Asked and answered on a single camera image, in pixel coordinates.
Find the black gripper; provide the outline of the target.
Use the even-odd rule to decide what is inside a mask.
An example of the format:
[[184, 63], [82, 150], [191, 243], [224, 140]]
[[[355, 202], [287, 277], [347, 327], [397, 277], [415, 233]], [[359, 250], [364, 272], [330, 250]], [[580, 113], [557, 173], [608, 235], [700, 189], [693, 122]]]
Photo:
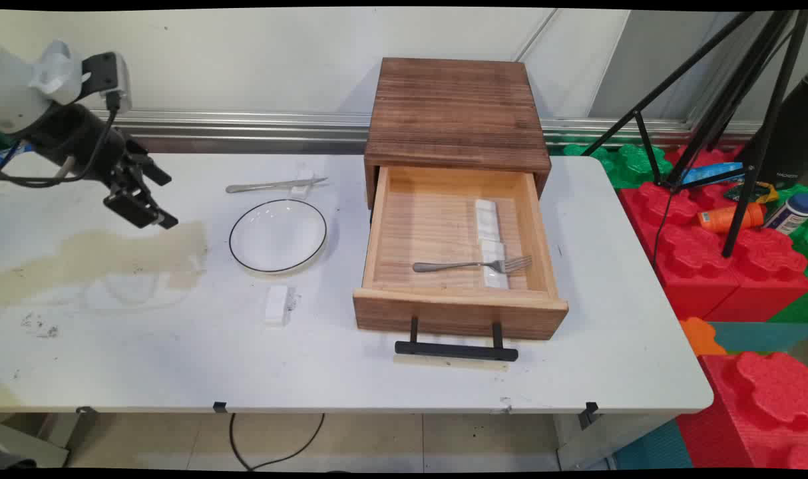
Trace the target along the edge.
[[104, 206], [130, 224], [145, 228], [157, 225], [170, 230], [178, 218], [170, 215], [152, 199], [143, 179], [158, 186], [167, 185], [172, 176], [158, 167], [150, 152], [137, 140], [129, 140], [114, 128], [122, 103], [106, 104], [109, 118], [97, 118], [81, 104], [51, 104], [36, 122], [21, 130], [35, 152], [58, 166], [69, 159], [73, 165], [63, 178], [23, 177], [27, 188], [48, 188], [75, 181], [102, 182], [109, 188]]

